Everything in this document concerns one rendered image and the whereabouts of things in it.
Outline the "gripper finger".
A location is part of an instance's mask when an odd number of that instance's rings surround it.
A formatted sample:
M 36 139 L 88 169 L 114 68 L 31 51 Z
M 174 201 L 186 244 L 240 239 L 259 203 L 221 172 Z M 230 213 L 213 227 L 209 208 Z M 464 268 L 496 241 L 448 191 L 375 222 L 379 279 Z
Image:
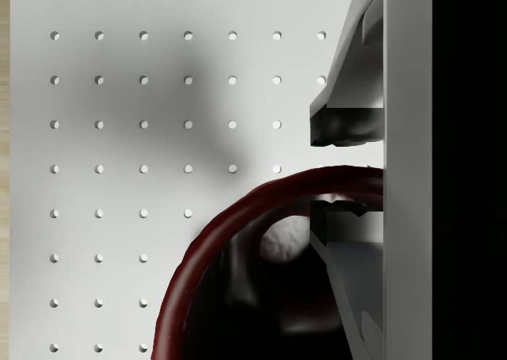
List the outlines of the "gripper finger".
M 312 146 L 384 139 L 383 0 L 351 0 L 326 84 L 310 106 Z
M 353 360 L 383 360 L 383 208 L 312 201 L 310 224 Z

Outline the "red mug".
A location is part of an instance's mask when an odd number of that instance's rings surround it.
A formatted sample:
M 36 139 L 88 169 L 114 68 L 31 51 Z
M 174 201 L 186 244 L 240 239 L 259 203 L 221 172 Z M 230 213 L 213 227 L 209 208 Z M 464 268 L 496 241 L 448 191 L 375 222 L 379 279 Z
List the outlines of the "red mug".
M 168 284 L 156 320 L 151 360 L 183 360 L 184 332 L 205 270 L 248 223 L 302 197 L 356 193 L 383 206 L 383 169 L 331 166 L 305 170 L 259 185 L 215 216 L 189 244 Z

